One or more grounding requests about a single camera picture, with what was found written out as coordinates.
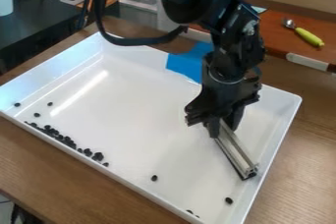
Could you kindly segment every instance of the plastic tray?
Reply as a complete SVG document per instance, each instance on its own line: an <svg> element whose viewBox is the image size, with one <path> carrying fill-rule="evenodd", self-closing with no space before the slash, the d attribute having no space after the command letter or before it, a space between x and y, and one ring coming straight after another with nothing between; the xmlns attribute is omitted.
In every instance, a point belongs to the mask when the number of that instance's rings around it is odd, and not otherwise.
<svg viewBox="0 0 336 224"><path fill-rule="evenodd" d="M241 181L206 129L186 126L184 107L200 86L166 70L167 58L94 34L1 86L1 115L190 222L243 223L301 98L264 85L260 101L247 107L237 135L259 174ZM110 166L24 121L51 125L78 147L101 151Z"/></svg>

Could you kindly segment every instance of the yellow handle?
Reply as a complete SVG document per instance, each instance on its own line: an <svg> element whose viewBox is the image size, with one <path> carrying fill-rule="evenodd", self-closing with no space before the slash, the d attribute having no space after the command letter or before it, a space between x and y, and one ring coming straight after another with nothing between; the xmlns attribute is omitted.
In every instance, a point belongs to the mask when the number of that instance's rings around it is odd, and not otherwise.
<svg viewBox="0 0 336 224"><path fill-rule="evenodd" d="M295 28L295 32L297 32L303 39L313 46L324 46L324 42L320 38L303 28Z"/></svg>

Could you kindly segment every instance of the spoon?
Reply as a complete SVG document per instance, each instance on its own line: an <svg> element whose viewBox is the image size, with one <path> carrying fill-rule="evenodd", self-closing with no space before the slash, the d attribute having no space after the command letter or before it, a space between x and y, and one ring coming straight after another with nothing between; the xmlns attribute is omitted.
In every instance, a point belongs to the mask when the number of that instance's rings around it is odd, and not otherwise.
<svg viewBox="0 0 336 224"><path fill-rule="evenodd" d="M321 47L324 46L324 42L318 38L316 35L312 34L311 32L303 29L303 28L297 28L293 20L284 18L282 19L282 25L286 28L293 29L297 34L300 35L305 41L310 43L311 45L315 47Z"/></svg>

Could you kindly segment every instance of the black bead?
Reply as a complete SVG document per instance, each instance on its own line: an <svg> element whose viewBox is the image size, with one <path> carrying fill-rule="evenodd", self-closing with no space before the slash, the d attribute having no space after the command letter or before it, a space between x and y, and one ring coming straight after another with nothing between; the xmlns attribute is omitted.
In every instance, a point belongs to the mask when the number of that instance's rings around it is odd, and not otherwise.
<svg viewBox="0 0 336 224"><path fill-rule="evenodd" d="M157 176L156 175L153 175L153 176L151 176L151 181L157 181Z"/></svg>
<svg viewBox="0 0 336 224"><path fill-rule="evenodd" d="M232 204L233 200L230 197L225 197L225 202L227 202L228 204Z"/></svg>
<svg viewBox="0 0 336 224"><path fill-rule="evenodd" d="M90 157L90 156L92 156L92 151L89 148L86 148L84 150L84 154L85 154L85 156Z"/></svg>
<svg viewBox="0 0 336 224"><path fill-rule="evenodd" d="M93 155L93 158L94 158L94 160L101 161L101 160L104 159L104 155L101 152L95 152L94 155Z"/></svg>
<svg viewBox="0 0 336 224"><path fill-rule="evenodd" d="M68 147L72 148L72 149L76 149L77 145L74 142L70 142Z"/></svg>
<svg viewBox="0 0 336 224"><path fill-rule="evenodd" d="M57 136L57 137L56 137L56 140L58 140L58 141L62 141L62 140L63 140L63 136L62 136L62 135Z"/></svg>

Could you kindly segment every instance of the blue tape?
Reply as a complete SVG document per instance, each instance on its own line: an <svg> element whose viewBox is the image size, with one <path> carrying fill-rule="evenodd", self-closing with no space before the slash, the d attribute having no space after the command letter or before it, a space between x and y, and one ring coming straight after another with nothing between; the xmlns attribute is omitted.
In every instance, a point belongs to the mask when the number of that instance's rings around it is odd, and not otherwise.
<svg viewBox="0 0 336 224"><path fill-rule="evenodd" d="M201 82L201 60L209 52L213 51L213 45L198 42L191 51L183 54L169 54L166 69L183 74L195 82Z"/></svg>

